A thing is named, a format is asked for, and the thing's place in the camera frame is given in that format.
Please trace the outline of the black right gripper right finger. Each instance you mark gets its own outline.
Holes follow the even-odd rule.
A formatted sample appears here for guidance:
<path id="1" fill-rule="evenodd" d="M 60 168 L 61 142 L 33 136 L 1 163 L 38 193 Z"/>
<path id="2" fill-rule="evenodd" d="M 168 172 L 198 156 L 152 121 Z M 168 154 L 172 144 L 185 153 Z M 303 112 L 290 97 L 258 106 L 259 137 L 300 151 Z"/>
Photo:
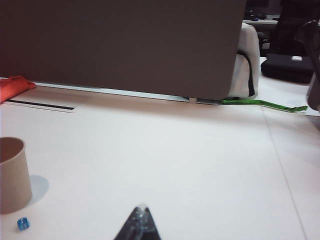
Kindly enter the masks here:
<path id="1" fill-rule="evenodd" d="M 152 217 L 151 211 L 148 207 L 145 208 L 142 217 L 143 234 L 142 240 L 161 240 L 160 234 Z"/>

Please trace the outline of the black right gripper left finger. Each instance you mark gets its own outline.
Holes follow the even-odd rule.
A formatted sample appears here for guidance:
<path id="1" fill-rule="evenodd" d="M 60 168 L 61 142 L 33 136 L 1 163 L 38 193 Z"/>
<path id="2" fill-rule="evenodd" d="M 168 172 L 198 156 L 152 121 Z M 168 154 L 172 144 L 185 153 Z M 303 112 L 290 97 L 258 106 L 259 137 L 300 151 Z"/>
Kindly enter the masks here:
<path id="1" fill-rule="evenodd" d="M 141 240 L 145 226 L 145 205 L 140 204 L 132 210 L 114 238 L 115 240 Z"/>

